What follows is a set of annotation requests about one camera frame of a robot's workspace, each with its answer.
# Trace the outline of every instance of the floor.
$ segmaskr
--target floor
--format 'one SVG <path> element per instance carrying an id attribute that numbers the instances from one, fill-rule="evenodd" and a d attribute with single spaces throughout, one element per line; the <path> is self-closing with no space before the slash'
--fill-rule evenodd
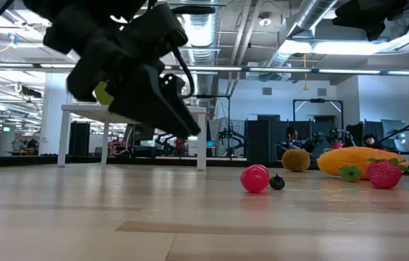
<path id="1" fill-rule="evenodd" d="M 319 172 L 249 195 L 238 168 L 0 168 L 0 260 L 409 261 L 409 176 Z"/>

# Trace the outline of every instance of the desk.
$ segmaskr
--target desk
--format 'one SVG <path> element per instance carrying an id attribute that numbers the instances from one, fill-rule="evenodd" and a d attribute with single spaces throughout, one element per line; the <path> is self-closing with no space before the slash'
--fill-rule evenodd
<path id="1" fill-rule="evenodd" d="M 126 117 L 108 112 L 106 105 L 62 105 L 61 138 L 59 140 L 58 166 L 66 166 L 66 151 L 69 145 L 69 129 L 71 113 L 104 123 L 102 164 L 106 164 L 108 158 L 108 130 L 110 123 L 138 124 Z M 189 111 L 198 122 L 202 132 L 197 140 L 197 169 L 206 170 L 206 108 L 189 107 Z"/>

